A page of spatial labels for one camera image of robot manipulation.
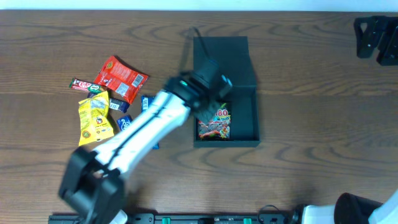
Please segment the dark green box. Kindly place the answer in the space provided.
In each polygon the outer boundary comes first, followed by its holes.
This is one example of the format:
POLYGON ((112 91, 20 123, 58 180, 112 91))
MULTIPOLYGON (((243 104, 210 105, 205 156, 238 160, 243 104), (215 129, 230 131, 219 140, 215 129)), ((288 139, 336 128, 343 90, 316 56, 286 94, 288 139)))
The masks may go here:
POLYGON ((257 105, 257 80, 249 55, 248 38, 203 37, 209 56, 233 84, 223 98, 231 113, 230 138, 201 140, 198 120, 194 120, 194 147, 256 147, 261 142, 257 105))

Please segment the Haribo gummy bag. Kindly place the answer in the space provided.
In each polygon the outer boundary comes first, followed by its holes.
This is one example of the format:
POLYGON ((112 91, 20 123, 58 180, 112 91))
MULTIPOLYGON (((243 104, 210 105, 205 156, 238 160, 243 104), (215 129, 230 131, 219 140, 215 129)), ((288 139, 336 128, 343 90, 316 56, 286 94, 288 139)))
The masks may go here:
POLYGON ((227 141, 231 131, 231 107, 222 103, 207 122, 198 121, 198 137, 202 141, 227 141))

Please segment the blue Oreo cookie pack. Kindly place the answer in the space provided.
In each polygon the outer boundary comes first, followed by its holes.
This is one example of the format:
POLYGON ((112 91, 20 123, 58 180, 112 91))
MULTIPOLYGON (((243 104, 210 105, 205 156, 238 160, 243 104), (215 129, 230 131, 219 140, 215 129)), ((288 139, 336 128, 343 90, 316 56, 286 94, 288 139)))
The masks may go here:
POLYGON ((149 106, 152 104, 154 99, 155 99, 154 96, 147 96, 147 95, 141 96, 141 113, 149 109, 149 106))

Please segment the red candy bag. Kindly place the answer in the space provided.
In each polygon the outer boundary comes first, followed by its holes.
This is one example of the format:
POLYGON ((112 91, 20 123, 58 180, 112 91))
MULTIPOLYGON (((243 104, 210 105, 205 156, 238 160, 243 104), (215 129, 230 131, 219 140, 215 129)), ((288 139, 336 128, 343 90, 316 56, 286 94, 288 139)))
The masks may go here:
POLYGON ((112 55, 105 61, 94 83, 113 90, 126 102, 132 104, 148 77, 112 55))

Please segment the yellow candy bag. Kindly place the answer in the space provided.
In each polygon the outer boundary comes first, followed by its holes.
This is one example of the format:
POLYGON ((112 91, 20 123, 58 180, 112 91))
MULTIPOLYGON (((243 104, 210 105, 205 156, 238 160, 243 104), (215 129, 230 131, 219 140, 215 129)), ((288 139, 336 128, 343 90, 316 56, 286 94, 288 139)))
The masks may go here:
POLYGON ((113 127, 108 120, 109 95, 107 91, 84 99, 78 104, 80 117, 79 146, 114 136, 113 127))

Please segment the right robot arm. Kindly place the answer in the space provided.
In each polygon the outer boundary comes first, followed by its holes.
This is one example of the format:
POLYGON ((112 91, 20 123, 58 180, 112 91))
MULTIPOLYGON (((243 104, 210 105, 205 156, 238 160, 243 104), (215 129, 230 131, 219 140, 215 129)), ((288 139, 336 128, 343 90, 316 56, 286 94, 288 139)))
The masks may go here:
MULTIPOLYGON (((379 65, 397 65, 397 17, 358 17, 353 26, 358 58, 369 58, 377 49, 379 65)), ((397 192, 384 203, 343 193, 334 205, 299 205, 286 223, 397 223, 397 192)))

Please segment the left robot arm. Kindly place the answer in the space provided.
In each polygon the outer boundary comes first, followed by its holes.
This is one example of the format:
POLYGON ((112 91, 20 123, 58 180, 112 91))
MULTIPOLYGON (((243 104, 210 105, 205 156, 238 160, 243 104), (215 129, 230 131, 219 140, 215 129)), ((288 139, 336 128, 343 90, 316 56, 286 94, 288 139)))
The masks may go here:
POLYGON ((138 163, 189 116, 211 119, 232 89, 215 60, 168 80, 149 108, 123 131, 92 151, 70 156, 58 195, 77 212, 78 223, 126 223, 125 186, 138 163))

